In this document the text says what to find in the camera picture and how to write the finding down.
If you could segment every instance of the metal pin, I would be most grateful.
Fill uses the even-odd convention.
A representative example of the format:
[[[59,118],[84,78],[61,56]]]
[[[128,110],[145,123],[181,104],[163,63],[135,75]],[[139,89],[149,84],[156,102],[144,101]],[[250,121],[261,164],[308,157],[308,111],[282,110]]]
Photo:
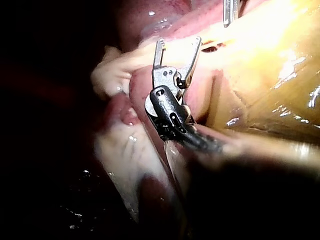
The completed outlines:
[[[223,25],[225,28],[239,17],[240,0],[223,0]]]

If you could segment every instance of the metal jaw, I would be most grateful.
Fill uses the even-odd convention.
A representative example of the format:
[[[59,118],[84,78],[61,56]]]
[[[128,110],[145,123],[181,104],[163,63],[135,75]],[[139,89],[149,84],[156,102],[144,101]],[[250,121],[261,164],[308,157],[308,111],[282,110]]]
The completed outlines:
[[[153,89],[145,100],[145,111],[162,140],[175,140],[185,134],[185,124],[192,123],[193,118],[188,106],[184,105],[183,95],[190,86],[200,47],[201,38],[195,37],[191,46],[191,58],[184,67],[162,66],[165,42],[156,43],[153,69]]]
[[[239,17],[240,0],[223,0],[223,26],[225,28]]]

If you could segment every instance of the dark background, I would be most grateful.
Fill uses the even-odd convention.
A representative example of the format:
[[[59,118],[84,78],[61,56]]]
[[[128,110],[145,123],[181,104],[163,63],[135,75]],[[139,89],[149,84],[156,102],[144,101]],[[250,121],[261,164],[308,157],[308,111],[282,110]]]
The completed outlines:
[[[90,73],[104,46],[116,46],[110,4],[0,5],[2,233],[132,238],[134,223],[92,155],[93,120],[105,103],[93,95]]]

